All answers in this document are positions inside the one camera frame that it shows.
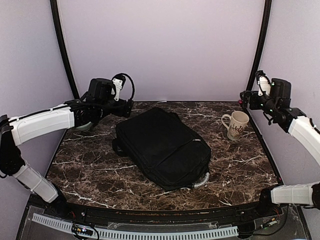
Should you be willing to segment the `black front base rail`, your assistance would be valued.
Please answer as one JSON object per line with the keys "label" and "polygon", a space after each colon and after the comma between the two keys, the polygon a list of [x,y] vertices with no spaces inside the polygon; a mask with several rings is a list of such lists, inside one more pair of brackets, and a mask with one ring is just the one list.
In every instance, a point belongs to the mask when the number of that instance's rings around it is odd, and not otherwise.
{"label": "black front base rail", "polygon": [[281,223],[300,220],[301,208],[294,205],[281,205],[270,207],[263,216],[256,211],[258,202],[251,202],[241,205],[222,206],[215,208],[197,208],[192,203],[191,210],[178,209],[176,205],[152,203],[142,197],[134,206],[137,209],[121,209],[117,206],[96,201],[93,198],[81,196],[75,192],[70,192],[67,196],[73,196],[74,201],[68,200],[67,205],[71,213],[65,217],[66,220],[75,220],[79,223],[106,225],[107,223],[129,223],[146,225],[182,225],[217,222],[222,225],[240,225],[250,230],[256,221],[266,222],[275,217]]}

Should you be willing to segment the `left black frame post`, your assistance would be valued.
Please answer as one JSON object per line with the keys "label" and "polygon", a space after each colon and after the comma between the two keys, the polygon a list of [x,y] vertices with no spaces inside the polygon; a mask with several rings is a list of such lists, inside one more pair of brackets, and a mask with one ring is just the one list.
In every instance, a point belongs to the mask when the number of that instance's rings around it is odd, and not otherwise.
{"label": "left black frame post", "polygon": [[55,35],[56,35],[56,39],[57,39],[58,48],[59,48],[60,56],[62,59],[64,71],[65,71],[65,74],[67,77],[67,81],[68,81],[73,98],[79,99],[80,95],[79,95],[78,88],[76,86],[76,81],[74,78],[69,55],[67,52],[67,46],[66,46],[65,39],[64,39],[64,33],[63,33],[62,22],[61,22],[60,13],[59,13],[58,1],[57,0],[50,0],[49,2],[50,2],[51,15],[52,15],[52,20],[53,20]]}

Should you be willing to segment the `black student backpack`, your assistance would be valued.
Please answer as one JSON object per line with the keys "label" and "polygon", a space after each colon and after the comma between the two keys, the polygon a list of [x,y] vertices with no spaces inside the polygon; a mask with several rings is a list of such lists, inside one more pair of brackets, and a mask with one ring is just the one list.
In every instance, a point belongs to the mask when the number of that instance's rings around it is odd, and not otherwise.
{"label": "black student backpack", "polygon": [[118,123],[112,148],[166,191],[200,188],[210,177],[211,148],[174,112],[154,107]]}

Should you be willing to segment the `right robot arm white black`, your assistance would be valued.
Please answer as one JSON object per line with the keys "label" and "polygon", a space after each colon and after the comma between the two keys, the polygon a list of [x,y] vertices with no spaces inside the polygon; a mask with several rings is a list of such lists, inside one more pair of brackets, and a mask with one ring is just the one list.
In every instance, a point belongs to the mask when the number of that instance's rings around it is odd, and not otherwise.
{"label": "right robot arm white black", "polygon": [[[316,162],[320,161],[320,130],[313,120],[299,108],[291,107],[289,81],[279,78],[269,79],[259,70],[255,74],[258,90],[240,93],[239,104],[243,109],[261,110],[268,124],[279,125],[286,133],[300,142]],[[255,205],[255,213],[266,217],[275,206],[281,204],[320,207],[320,184],[318,182],[280,185],[264,188]]]}

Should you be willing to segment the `black frame post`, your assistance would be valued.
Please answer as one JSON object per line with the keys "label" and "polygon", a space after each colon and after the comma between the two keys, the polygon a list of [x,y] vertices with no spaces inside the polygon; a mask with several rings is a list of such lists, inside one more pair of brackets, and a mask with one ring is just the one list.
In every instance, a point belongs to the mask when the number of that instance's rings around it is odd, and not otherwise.
{"label": "black frame post", "polygon": [[57,39],[58,48],[59,48],[60,56],[62,59],[64,71],[65,71],[65,74],[67,77],[67,81],[68,81],[73,98],[79,99],[80,95],[79,95],[78,88],[76,86],[76,81],[74,78],[69,55],[67,52],[67,46],[66,46],[65,39],[64,39],[64,33],[63,33],[62,22],[61,22],[60,13],[59,13],[58,1],[57,0],[50,0],[49,2],[50,2],[51,15],[52,15],[52,20],[53,20],[55,35],[56,35],[56,39]]}
{"label": "black frame post", "polygon": [[272,0],[265,0],[264,1],[264,9],[263,9],[263,15],[262,15],[262,21],[261,21],[261,27],[260,27],[260,32],[259,32],[259,38],[257,42],[257,47],[254,55],[254,60],[252,64],[252,68],[250,71],[250,75],[248,78],[246,90],[251,91],[254,86],[254,82],[256,79],[256,72],[258,71],[258,67],[261,62],[262,54],[263,54],[263,49],[265,45],[265,40],[266,40],[266,35],[267,35],[267,30],[268,30],[268,25],[269,25],[269,19],[271,15],[271,8],[272,8]]}

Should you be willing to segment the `pale green ceramic bowl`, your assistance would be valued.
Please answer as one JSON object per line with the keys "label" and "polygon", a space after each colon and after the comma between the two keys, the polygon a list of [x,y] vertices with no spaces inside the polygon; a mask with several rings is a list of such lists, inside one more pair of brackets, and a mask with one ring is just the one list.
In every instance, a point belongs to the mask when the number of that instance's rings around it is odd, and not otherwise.
{"label": "pale green ceramic bowl", "polygon": [[93,126],[92,122],[88,122],[87,124],[81,125],[76,127],[77,130],[82,131],[82,132],[86,132],[88,130],[90,130],[90,128]]}

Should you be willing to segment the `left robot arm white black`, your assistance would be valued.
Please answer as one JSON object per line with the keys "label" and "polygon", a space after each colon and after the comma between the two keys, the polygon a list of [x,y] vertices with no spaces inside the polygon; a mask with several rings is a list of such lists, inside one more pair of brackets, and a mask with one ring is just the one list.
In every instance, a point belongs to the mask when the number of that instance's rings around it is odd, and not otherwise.
{"label": "left robot arm white black", "polygon": [[23,116],[2,115],[0,117],[1,178],[14,177],[31,192],[51,204],[51,210],[58,217],[67,218],[71,208],[63,201],[63,194],[22,158],[19,146],[59,130],[76,128],[87,131],[108,115],[128,118],[134,103],[135,85],[131,85],[131,97],[128,100],[121,99],[120,93],[126,80],[132,80],[126,73],[118,73],[112,79],[93,78],[88,91],[79,99]]}

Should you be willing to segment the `cream patterned mug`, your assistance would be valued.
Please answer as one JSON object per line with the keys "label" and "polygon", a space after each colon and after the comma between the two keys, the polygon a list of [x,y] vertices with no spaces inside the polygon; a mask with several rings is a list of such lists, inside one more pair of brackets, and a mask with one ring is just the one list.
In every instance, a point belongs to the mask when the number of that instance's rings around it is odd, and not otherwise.
{"label": "cream patterned mug", "polygon": [[241,137],[249,120],[249,116],[243,111],[234,111],[231,115],[224,114],[221,117],[221,122],[227,129],[227,137],[232,141]]}

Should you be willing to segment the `right black frame post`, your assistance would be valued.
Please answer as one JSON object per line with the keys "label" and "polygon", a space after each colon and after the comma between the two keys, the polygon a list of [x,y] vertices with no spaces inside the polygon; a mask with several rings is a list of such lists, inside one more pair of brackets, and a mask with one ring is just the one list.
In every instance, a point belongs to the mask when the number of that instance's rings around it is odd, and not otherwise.
{"label": "right black frame post", "polygon": [[265,40],[266,40],[266,35],[267,35],[267,30],[268,30],[268,25],[269,25],[269,19],[271,15],[271,8],[272,8],[272,0],[265,0],[264,1],[264,9],[263,9],[263,15],[262,15],[262,21],[261,21],[261,27],[260,27],[260,32],[259,32],[259,38],[257,42],[257,47],[254,55],[254,60],[252,64],[252,68],[250,71],[250,75],[248,78],[246,90],[251,91],[254,86],[254,82],[256,79],[256,72],[258,71],[258,67],[261,62],[262,54],[263,54],[263,49],[265,45]]}

